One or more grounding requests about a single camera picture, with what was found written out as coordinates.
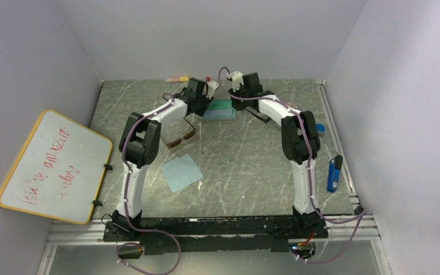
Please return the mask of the brown glasses case green lining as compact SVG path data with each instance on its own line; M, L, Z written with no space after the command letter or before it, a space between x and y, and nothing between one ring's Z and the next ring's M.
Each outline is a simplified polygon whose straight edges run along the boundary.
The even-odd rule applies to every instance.
M213 100L202 115L203 120L236 119L236 110L231 106L230 99Z

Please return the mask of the black frame sunglasses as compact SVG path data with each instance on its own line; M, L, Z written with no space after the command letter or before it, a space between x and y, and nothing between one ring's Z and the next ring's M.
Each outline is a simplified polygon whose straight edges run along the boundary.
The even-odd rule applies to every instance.
M266 114L260 113L253 108L246 108L246 111L249 112L250 114L252 114L255 118L257 118L258 120L260 120L264 124L267 124L268 122L271 121L271 118L269 116L267 116Z

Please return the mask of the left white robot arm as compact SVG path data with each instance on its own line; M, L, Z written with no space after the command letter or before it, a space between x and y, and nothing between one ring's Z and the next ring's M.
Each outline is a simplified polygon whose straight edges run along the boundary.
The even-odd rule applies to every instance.
M137 239L141 232L144 182L150 164L158 155L162 129L192 113L202 116L218 88L219 84L213 80L191 78L180 92L165 93L166 103L160 107L129 115L119 143L123 184L112 213L113 225L127 241Z

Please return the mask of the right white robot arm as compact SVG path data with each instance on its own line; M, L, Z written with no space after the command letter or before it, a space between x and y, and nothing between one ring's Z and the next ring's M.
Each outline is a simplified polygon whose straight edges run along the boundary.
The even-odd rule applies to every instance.
M316 212L312 181L321 142L313 112L300 111L281 101L273 92L264 90L257 73L235 71L226 79L231 83L228 93L235 110L252 108L281 127L282 150L293 170L293 213Z

